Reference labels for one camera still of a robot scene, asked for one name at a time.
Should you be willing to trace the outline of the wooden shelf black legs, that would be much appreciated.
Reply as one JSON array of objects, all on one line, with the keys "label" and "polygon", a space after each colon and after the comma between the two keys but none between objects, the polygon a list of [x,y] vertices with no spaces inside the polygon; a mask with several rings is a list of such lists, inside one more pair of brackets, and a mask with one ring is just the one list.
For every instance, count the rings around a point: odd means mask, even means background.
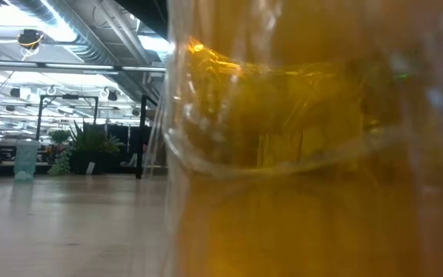
[{"label": "wooden shelf black legs", "polygon": [[137,179],[151,179],[168,173],[166,146],[162,134],[164,99],[143,95],[137,148]]}]

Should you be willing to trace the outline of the black background partition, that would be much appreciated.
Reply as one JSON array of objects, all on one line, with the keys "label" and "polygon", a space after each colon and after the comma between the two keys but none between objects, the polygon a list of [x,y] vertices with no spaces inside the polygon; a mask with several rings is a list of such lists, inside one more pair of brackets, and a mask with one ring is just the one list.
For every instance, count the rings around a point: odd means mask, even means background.
[{"label": "black background partition", "polygon": [[125,145],[115,156],[115,160],[106,173],[128,173],[133,174],[137,165],[137,148],[139,127],[128,127],[125,125],[98,125],[104,128],[109,135],[118,138]]}]

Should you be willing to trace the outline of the potted succulent plant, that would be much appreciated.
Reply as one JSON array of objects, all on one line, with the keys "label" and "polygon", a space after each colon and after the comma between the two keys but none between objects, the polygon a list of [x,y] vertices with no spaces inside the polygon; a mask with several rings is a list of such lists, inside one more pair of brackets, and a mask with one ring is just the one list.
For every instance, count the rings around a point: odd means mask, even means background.
[{"label": "potted succulent plant", "polygon": [[95,163],[93,175],[106,173],[125,145],[96,124],[84,122],[80,128],[75,122],[75,130],[70,134],[70,145],[56,156],[55,163],[48,170],[49,175],[86,175],[89,162]]}]

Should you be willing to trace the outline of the background green plant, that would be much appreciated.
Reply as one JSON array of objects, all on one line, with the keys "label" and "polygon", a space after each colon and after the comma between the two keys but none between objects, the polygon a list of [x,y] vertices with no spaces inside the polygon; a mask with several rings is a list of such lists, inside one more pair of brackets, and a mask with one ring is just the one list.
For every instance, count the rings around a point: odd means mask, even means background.
[{"label": "background green plant", "polygon": [[70,137],[70,132],[66,130],[55,130],[49,132],[49,138],[55,145],[63,145],[70,139]]}]

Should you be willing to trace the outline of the silver overhead rail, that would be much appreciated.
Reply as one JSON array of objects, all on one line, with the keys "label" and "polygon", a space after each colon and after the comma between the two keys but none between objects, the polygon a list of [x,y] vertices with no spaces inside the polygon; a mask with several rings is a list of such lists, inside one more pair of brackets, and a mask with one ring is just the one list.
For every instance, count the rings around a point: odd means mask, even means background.
[{"label": "silver overhead rail", "polygon": [[155,66],[86,65],[19,61],[0,61],[0,70],[17,72],[78,72],[79,74],[112,74],[116,72],[166,72],[165,67]]}]

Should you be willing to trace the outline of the black background gantry frame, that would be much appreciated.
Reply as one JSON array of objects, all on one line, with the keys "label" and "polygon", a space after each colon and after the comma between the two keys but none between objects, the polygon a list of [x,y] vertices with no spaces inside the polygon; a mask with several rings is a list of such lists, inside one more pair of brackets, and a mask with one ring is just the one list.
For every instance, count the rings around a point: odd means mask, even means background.
[{"label": "black background gantry frame", "polygon": [[95,101],[95,104],[92,106],[94,115],[93,115],[93,123],[96,123],[97,117],[98,117],[98,103],[99,103],[99,97],[98,96],[87,96],[87,95],[76,95],[76,94],[64,94],[64,95],[41,95],[40,96],[40,102],[38,106],[38,119],[37,119],[37,129],[35,134],[35,139],[40,139],[40,132],[41,132],[41,124],[42,124],[42,113],[44,108],[47,107],[47,105],[44,105],[44,101],[50,98],[51,100],[54,100],[56,98],[62,98],[67,100],[78,100],[80,98],[82,99],[93,99]]}]

